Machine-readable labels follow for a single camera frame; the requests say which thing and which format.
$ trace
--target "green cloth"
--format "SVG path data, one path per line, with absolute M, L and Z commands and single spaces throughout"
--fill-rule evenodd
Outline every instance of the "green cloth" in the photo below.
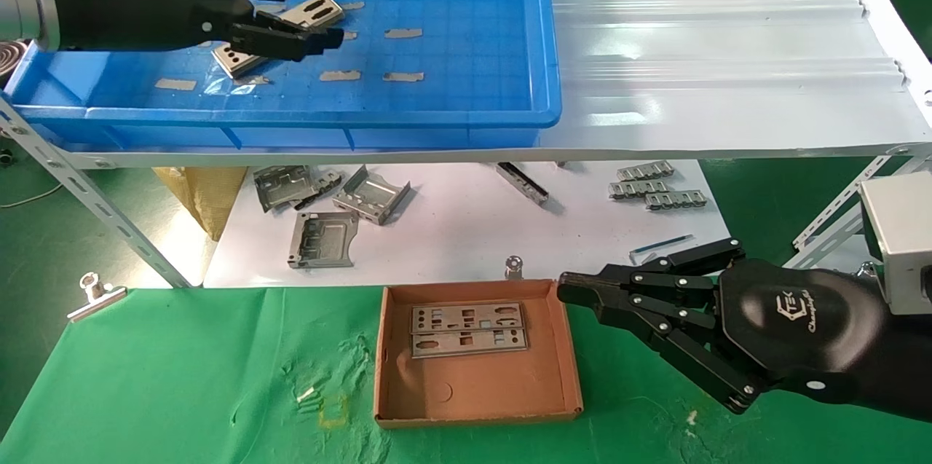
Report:
M 578 308 L 578 420 L 380 430 L 381 301 L 380 288 L 131 291 L 66 328 L 0 462 L 928 462 L 932 425 L 887 414 L 775 391 L 736 417 Z

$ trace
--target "blue plastic bin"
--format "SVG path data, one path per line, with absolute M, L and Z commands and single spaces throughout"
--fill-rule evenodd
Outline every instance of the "blue plastic bin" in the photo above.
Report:
M 289 8 L 304 0 L 290 0 Z M 23 116 L 67 149 L 482 149 L 533 146 L 559 121 L 550 0 L 336 0 L 366 3 L 338 50 L 254 70 L 235 85 L 210 47 L 176 52 L 37 52 L 7 85 Z M 423 36 L 386 39 L 420 28 Z M 356 82 L 320 73 L 360 70 Z M 384 82 L 423 72 L 422 82 Z M 195 80 L 193 91 L 159 79 Z

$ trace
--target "brown cardboard tray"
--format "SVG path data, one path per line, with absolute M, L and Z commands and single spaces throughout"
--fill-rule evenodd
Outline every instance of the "brown cardboard tray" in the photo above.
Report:
M 411 308 L 521 302 L 525 351 L 411 358 Z M 382 294 L 376 422 L 383 428 L 573 420 L 583 410 L 566 308 L 552 280 L 390 286 Z

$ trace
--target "white shelf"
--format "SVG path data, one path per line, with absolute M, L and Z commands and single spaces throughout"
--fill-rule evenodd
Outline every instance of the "white shelf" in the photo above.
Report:
M 675 189 L 702 189 L 705 208 L 649 212 L 643 201 L 612 202 L 615 171 L 635 162 L 552 162 L 520 165 L 550 192 L 538 208 L 488 165 L 380 165 L 387 182 L 411 181 L 403 210 L 379 227 L 360 221 L 350 268 L 294 270 L 286 264 L 296 211 L 263 213 L 247 176 L 217 245 L 206 288 L 364 286 L 501 278 L 510 255 L 524 260 L 525 278 L 557 278 L 563 271 L 598 272 L 628 264 L 628 252 L 680 235 L 695 239 L 663 252 L 729 236 L 696 161 L 673 161 Z M 352 174 L 355 166 L 333 168 Z M 328 196 L 304 211 L 337 211 Z
M 553 0 L 563 117 L 536 149 L 87 153 L 116 166 L 878 155 L 928 146 L 932 68 L 889 0 Z

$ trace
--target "robotic hand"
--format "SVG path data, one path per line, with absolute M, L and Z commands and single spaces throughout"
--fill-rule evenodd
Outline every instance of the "robotic hand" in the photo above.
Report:
M 932 317 L 893 315 L 876 276 L 783 269 L 727 239 L 558 284 L 733 413 L 786 390 L 932 422 Z
M 301 61 L 339 48 L 343 31 L 256 12 L 250 0 L 0 0 L 0 39 L 36 39 L 44 50 L 176 50 L 224 40 L 236 52 Z

